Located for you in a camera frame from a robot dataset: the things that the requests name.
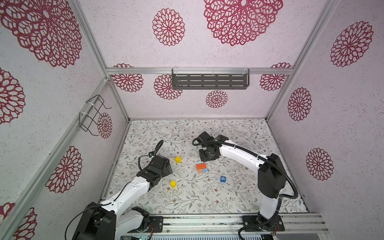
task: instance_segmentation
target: orange block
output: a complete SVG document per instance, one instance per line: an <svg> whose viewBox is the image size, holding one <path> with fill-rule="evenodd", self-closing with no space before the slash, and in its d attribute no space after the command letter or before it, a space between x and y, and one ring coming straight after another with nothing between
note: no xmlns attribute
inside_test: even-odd
<svg viewBox="0 0 384 240"><path fill-rule="evenodd" d="M199 170L199 169L204 169L204 168L207 168L207 165L205 163L202 163L202 164L197 164L196 165L196 168Z"/></svg>

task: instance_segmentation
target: yellow cube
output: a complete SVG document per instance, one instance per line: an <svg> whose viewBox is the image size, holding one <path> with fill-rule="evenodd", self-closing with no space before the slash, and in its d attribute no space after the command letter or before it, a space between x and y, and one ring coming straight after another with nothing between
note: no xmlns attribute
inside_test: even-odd
<svg viewBox="0 0 384 240"><path fill-rule="evenodd" d="M180 162L181 162L181 157L177 156L177 157L175 158L175 162L180 163Z"/></svg>

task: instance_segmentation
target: black cable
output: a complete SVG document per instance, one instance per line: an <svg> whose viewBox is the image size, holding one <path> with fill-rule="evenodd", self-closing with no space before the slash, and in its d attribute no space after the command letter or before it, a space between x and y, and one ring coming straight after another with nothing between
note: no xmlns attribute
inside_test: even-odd
<svg viewBox="0 0 384 240"><path fill-rule="evenodd" d="M121 193L123 192L124 188L128 185L128 183L131 183L131 182L127 182L127 184L120 191L119 195L113 200L114 202L120 197Z"/></svg>
<svg viewBox="0 0 384 240"><path fill-rule="evenodd" d="M142 157L147 157L147 156L149 156L149 155L143 155L143 156L140 156L139 159L138 159L138 161L137 161L137 165L139 166L140 171L142 170L142 169L141 169L141 166L140 166L140 158L142 158Z"/></svg>
<svg viewBox="0 0 384 240"><path fill-rule="evenodd" d="M193 141L192 141L192 145L193 146L198 146L198 145L201 145L201 144L205 144L205 143L214 143L214 144L222 144L222 145L227 145L227 146L231 146L231 147L235 147L235 148L238 148L240 150L243 150L255 157L258 157L259 155L246 149L246 148L243 148L241 146L238 146L238 145L235 145L235 144L231 144L231 143L227 143L227 142L221 142L221 141L217 141L217 140L208 140L208 141L204 141L204 142L199 142L199 143L195 143L195 141L197 140L197 138L195 138ZM268 160L268 159L265 159L263 158L262 159L264 162L266 162L267 164L269 164L271 167L273 167L274 169L276 169L281 175L283 175L285 177L285 179L287 180L287 182L289 183L289 185L292 187L292 190L293 190L293 195L288 195L288 194L280 194L279 195L279 198L283 198L283 197L286 197L286 198L289 198L289 199L296 199L298 198L299 196L299 193L297 191L297 188L295 186L295 184L293 183L293 181L291 180L291 178L283 171L281 170L281 168L279 168L276 164L274 164L272 161Z"/></svg>
<svg viewBox="0 0 384 240"><path fill-rule="evenodd" d="M155 147L155 153L153 154L153 156L156 156L157 151L161 148L161 146L163 145L163 143L164 143L164 140L160 140L160 141L157 143L157 145L156 145L156 147Z"/></svg>
<svg viewBox="0 0 384 240"><path fill-rule="evenodd" d="M81 213L79 213L78 215L76 215L76 216L70 221L70 223L68 223L67 227L65 228L64 239L67 240L67 231L68 231L68 227L71 225L71 223L73 222L73 220L75 220L80 214L84 213L85 211L88 211L88 210L91 209L91 208L94 208L94 207L103 207L103 206L106 206L106 205L109 205L109 204L111 204L111 203L104 204L104 205L97 205L97 206L89 207L89 208L85 209L84 211L82 211Z"/></svg>

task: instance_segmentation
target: stacked blocks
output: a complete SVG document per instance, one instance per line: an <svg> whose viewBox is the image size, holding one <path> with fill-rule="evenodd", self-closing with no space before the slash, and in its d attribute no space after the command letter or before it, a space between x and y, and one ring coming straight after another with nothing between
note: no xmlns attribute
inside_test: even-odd
<svg viewBox="0 0 384 240"><path fill-rule="evenodd" d="M204 172L208 172L207 165L205 163L196 164L197 172L202 174Z"/></svg>

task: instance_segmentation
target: aluminum rail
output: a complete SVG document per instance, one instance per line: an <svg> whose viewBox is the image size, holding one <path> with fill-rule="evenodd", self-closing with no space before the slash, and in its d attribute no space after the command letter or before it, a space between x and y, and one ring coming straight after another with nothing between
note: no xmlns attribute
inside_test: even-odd
<svg viewBox="0 0 384 240"><path fill-rule="evenodd" d="M242 216L251 214L173 214L151 215L163 216L163 230L154 235L201 235L201 234L237 234L243 227ZM285 233L329 233L320 214L279 214L283 221ZM269 234L272 232L242 232L247 234Z"/></svg>
<svg viewBox="0 0 384 240"><path fill-rule="evenodd" d="M292 68L112 68L107 67L108 74L291 74Z"/></svg>

